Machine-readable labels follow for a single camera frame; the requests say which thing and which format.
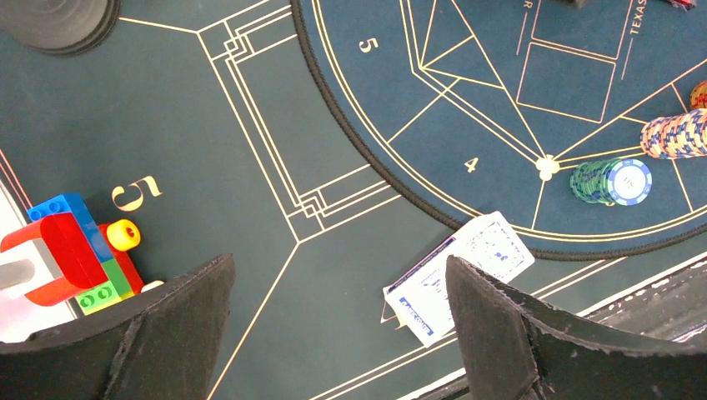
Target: green lego brick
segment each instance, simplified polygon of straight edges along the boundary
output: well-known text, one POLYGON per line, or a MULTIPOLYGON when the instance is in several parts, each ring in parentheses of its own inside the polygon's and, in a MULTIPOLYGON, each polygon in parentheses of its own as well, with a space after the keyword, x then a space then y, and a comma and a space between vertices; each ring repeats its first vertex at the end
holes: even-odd
POLYGON ((118 296, 122 296, 133 290, 115 258, 111 258, 106 262, 101 262, 101 266, 103 267, 103 271, 106 273, 106 276, 108 276, 108 280, 113 283, 115 289, 118 291, 118 296))
POLYGON ((111 281, 100 284, 76 296, 79 307, 88 315, 121 301, 120 295, 111 281))

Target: lego toy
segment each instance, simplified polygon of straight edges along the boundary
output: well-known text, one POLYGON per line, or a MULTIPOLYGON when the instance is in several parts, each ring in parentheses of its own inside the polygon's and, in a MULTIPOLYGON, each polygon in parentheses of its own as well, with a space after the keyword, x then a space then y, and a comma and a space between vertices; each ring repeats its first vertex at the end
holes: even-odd
POLYGON ((51 282, 24 294, 33 303, 48 307, 76 298, 88 315, 143 290, 143 280, 125 253, 141 240, 134 223, 121 219, 98 226, 77 193, 38 204, 28 216, 33 222, 8 234, 0 252, 28 241, 48 249, 50 264, 58 271, 51 282))
POLYGON ((140 293, 144 285, 143 280, 140 278, 138 270, 135 269, 133 261, 130 259, 128 254, 125 253, 131 248, 125 246, 126 243, 134 244, 134 246, 137 246, 140 243, 140 231, 138 231, 138 227, 136 227, 134 223, 128 221, 127 219, 123 219, 110 225, 107 223, 98 225, 98 229, 101 231, 101 234, 106 238, 111 253, 113 254, 115 260, 118 262, 118 265, 123 271, 125 278, 128 280, 128 283, 130 284, 130 288, 132 289, 133 293, 140 293), (110 229, 110 232, 113 234, 111 237, 108 236, 110 227, 113 227, 113 229, 110 229), (130 239, 122 237, 123 234, 129 236, 130 239), (113 245, 114 242, 118 243, 118 246, 120 246, 121 248, 126 248, 127 250, 116 249, 113 245))
POLYGON ((76 300, 83 313, 88 315, 103 310, 115 303, 120 303, 122 299, 118 295, 118 290, 113 286, 113 283, 108 281, 103 285, 96 286, 87 292, 81 293, 76 296, 76 300))
POLYGON ((98 225, 93 221, 88 207, 78 193, 60 194, 27 210, 27 215, 33 222, 57 213, 71 213, 76 218, 99 262, 105 263, 113 258, 108 244, 98 231, 98 225))
POLYGON ((70 213, 48 215, 8 234, 0 252, 34 239, 42 239, 63 276, 28 293, 39 305, 54 305, 108 280, 81 228, 70 213))

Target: number 4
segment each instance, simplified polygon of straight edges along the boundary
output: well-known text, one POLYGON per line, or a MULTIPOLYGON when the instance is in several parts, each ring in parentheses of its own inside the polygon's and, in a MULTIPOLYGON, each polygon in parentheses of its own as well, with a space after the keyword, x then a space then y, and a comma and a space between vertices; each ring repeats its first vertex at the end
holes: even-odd
POLYGON ((359 42, 359 48, 362 52, 369 53, 373 48, 378 48, 378 41, 372 37, 365 42, 359 42))
POLYGON ((478 157, 474 157, 474 158, 468 160, 467 162, 465 162, 464 166, 466 167, 466 172, 472 173, 472 172, 476 171, 476 163, 478 163, 478 162, 479 162, 478 157))

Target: blue chip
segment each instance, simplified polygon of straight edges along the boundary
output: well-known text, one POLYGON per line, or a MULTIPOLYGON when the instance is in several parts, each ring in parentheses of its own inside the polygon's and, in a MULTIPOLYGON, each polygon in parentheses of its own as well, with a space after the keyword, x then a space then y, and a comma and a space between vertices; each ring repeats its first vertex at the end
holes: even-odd
POLYGON ((607 187, 617 204, 634 206, 648 197, 653 187, 653 176, 641 161, 627 158, 611 168, 607 187))

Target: blue felt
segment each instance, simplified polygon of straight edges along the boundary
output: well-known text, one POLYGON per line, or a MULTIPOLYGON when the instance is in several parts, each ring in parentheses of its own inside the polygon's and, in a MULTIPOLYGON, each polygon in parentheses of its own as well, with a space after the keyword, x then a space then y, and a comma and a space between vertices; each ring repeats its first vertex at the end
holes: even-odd
POLYGON ((707 157, 635 156, 654 186, 634 207, 581 202, 569 190, 571 169, 539 201, 534 165, 543 152, 561 167, 640 153, 641 121, 683 113, 707 80, 707 5, 308 0, 301 8, 323 78, 360 140, 460 223, 500 210, 535 250, 596 257, 639 253, 707 223, 707 157), (371 38, 378 46, 362 51, 371 38))

